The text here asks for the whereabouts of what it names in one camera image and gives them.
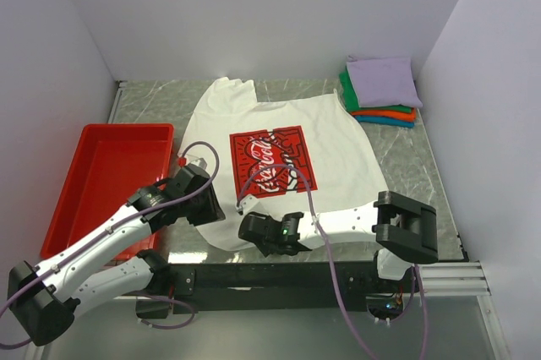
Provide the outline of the white printed t-shirt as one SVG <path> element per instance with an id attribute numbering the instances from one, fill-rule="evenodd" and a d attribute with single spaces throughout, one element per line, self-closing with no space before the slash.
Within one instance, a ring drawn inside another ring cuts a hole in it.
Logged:
<path id="1" fill-rule="evenodd" d="M 292 101 L 259 102 L 254 82 L 215 80 L 199 99 L 181 143 L 189 159 L 202 158 L 225 220 L 198 226 L 206 242 L 226 251 L 247 248 L 238 237 L 241 191 L 280 218 L 372 203 L 387 183 L 361 125 L 337 93 Z"/>

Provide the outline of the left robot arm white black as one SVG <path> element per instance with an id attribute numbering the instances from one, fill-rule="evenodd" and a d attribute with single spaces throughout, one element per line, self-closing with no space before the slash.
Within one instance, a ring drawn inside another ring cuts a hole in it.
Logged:
<path id="1" fill-rule="evenodd" d="M 10 311 L 30 342 L 45 346 L 61 336 L 76 318 L 125 294 L 175 304 L 168 296 L 175 275 L 155 250 L 139 251 L 128 261 L 103 266 L 124 249 L 185 218 L 194 226 L 221 221 L 208 173 L 194 163 L 138 189 L 105 223 L 71 247 L 38 265 L 23 261 L 8 277 Z"/>

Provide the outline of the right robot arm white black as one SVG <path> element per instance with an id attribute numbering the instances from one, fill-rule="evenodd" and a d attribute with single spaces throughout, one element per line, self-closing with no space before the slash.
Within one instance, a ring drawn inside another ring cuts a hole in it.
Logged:
<path id="1" fill-rule="evenodd" d="M 436 209 L 404 195 L 385 191 L 366 205 L 312 215 L 309 212 L 273 218 L 249 195 L 237 211 L 242 220 L 238 237 L 265 257 L 294 256 L 329 244 L 378 243 L 371 281 L 388 292 L 413 265 L 439 261 Z"/>

